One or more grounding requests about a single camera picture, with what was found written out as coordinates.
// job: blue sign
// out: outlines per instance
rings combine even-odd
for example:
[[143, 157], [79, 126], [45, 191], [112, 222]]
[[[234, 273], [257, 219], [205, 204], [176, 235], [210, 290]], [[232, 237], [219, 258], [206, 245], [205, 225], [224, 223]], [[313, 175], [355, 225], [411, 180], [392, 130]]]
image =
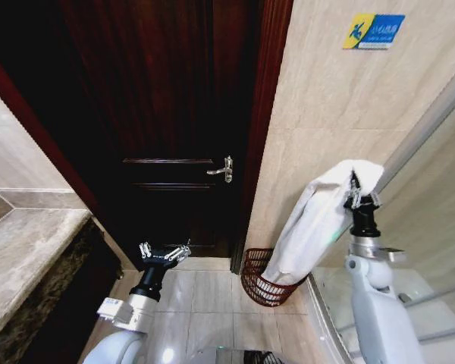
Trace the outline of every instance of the blue sign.
[[388, 49], [404, 15], [358, 14], [344, 42], [345, 49]]

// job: dark wooden door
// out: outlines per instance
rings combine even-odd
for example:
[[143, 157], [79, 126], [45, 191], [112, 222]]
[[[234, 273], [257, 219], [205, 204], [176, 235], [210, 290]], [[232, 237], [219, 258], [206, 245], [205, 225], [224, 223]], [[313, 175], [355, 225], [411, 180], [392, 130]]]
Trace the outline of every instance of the dark wooden door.
[[[133, 262], [144, 240], [232, 254], [263, 11], [246, 0], [0, 2], [0, 64]], [[228, 155], [229, 184], [206, 173]]]

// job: wicker basket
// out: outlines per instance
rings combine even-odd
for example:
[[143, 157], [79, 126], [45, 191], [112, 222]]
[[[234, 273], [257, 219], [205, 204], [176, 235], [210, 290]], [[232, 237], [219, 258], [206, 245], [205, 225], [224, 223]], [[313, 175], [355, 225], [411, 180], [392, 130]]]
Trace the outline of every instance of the wicker basket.
[[262, 306], [276, 307], [285, 302], [300, 286], [304, 279], [297, 284], [282, 286], [265, 280], [264, 272], [273, 254], [273, 249], [248, 249], [244, 256], [244, 267], [241, 272], [241, 284], [252, 300]]

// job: glass panel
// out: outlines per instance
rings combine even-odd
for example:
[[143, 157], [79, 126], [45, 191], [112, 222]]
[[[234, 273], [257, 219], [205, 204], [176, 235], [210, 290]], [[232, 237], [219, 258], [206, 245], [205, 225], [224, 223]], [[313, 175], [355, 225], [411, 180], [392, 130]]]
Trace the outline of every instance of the glass panel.
[[[394, 290], [403, 293], [428, 364], [455, 362], [455, 109], [381, 193], [375, 213], [385, 246], [404, 249], [393, 264]], [[356, 362], [359, 342], [343, 268], [345, 233], [314, 270], [322, 297]]]

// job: white towel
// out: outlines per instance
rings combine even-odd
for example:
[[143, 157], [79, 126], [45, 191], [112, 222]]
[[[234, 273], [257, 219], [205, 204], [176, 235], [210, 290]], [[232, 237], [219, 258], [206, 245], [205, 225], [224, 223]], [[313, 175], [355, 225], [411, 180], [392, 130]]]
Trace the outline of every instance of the white towel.
[[310, 182], [278, 238], [264, 279], [283, 285], [297, 283], [339, 238], [351, 222], [344, 202], [353, 171], [364, 196], [374, 190], [384, 169], [369, 161], [349, 159]]

